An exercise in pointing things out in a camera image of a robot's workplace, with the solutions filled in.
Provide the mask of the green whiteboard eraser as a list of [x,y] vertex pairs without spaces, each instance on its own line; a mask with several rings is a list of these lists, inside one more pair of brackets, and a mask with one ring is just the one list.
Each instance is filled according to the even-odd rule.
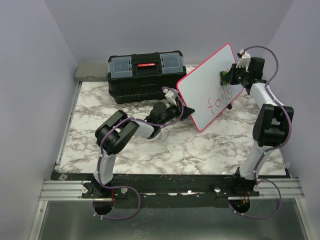
[[228,77],[227,71],[221,71],[219,73],[219,76],[220,76],[220,85],[221,86],[226,86],[229,84],[229,77]]

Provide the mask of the pink framed whiteboard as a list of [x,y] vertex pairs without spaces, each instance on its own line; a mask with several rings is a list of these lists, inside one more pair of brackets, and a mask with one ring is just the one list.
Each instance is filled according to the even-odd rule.
[[220,84],[220,72],[230,70],[235,62],[232,46],[227,43],[176,84],[185,106],[194,109],[191,118],[199,132],[243,91],[241,85]]

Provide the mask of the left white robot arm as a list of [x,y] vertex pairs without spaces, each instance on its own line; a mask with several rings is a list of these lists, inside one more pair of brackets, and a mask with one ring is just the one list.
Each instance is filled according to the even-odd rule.
[[107,197],[111,191],[113,169],[117,154],[129,143],[132,137],[145,139],[155,138],[161,128],[182,121],[193,114],[193,108],[180,102],[169,107],[164,102],[153,105],[145,119],[129,117],[124,111],[116,111],[95,131],[96,144],[99,146],[99,158],[95,170],[93,191],[101,198]]

